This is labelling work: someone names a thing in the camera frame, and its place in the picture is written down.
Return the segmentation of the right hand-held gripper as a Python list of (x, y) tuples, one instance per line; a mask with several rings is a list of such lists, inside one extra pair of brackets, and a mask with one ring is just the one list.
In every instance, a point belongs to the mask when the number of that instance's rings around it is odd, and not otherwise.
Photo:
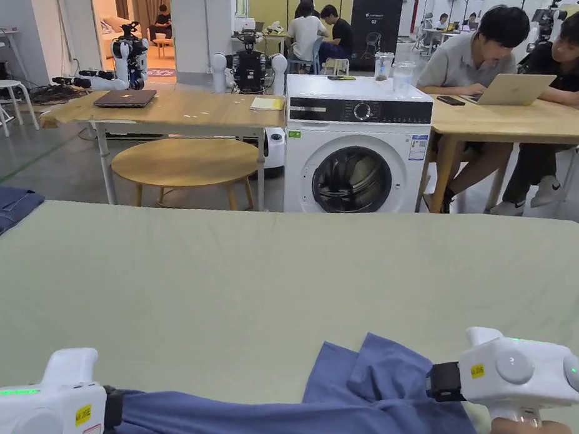
[(469, 402), (490, 417), (541, 427), (544, 408), (579, 404), (579, 358), (566, 346), (506, 337), (470, 327), (456, 362), (432, 366), (426, 394), (436, 402)]

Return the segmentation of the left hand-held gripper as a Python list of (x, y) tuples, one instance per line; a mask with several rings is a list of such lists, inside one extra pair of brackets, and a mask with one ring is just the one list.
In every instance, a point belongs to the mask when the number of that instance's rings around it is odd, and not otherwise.
[(122, 423), (121, 391), (94, 381), (96, 349), (64, 348), (39, 383), (0, 388), (0, 434), (104, 434)]

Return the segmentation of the person's right hand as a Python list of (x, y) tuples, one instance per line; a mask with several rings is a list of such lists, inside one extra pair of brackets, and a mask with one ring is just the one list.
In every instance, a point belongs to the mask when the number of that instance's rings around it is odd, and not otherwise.
[(569, 426), (555, 421), (544, 421), (540, 427), (533, 427), (528, 423), (496, 418), (491, 424), (490, 434), (572, 434)]

